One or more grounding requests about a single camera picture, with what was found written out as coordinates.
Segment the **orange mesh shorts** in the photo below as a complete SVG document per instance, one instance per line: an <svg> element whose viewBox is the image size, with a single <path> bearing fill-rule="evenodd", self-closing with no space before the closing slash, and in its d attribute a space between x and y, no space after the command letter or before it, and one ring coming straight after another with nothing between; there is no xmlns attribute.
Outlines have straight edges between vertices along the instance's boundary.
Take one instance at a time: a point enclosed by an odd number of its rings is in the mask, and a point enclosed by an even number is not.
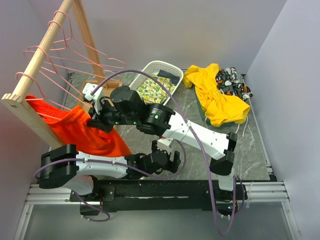
<svg viewBox="0 0 320 240"><path fill-rule="evenodd" d="M77 151L102 157L121 157L132 153L115 129L106 133L88 127L87 122L91 117L80 106L72 110L53 106L52 110L61 120L41 118L65 144L76 145Z"/></svg>

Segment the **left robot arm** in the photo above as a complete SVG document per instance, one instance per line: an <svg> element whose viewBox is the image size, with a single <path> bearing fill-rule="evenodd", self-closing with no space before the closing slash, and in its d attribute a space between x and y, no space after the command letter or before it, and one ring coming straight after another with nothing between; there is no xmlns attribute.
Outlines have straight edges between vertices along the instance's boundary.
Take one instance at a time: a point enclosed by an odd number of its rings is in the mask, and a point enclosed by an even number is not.
<svg viewBox="0 0 320 240"><path fill-rule="evenodd" d="M120 180L139 180L152 174L168 171L177 175L181 164L180 153L170 153L170 147L158 147L153 141L151 153L106 157L78 151L76 145L66 144L44 153L41 167L34 176L40 188L68 188L94 201L100 194L97 177L105 176Z"/></svg>

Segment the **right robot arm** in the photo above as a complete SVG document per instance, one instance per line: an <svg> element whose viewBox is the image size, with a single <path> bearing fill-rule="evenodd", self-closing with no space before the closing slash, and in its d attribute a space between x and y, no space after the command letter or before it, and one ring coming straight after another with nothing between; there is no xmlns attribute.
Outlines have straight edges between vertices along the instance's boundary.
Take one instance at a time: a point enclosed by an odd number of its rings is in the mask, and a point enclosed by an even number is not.
<svg viewBox="0 0 320 240"><path fill-rule="evenodd" d="M109 133L116 125L136 126L144 134L204 150L211 157L209 170L217 177L220 196L228 200L236 194L233 169L236 133L218 133L187 120L165 105L145 103L137 91L125 85L115 88L106 97L102 87L87 83L82 94L83 100L92 105L89 127Z"/></svg>

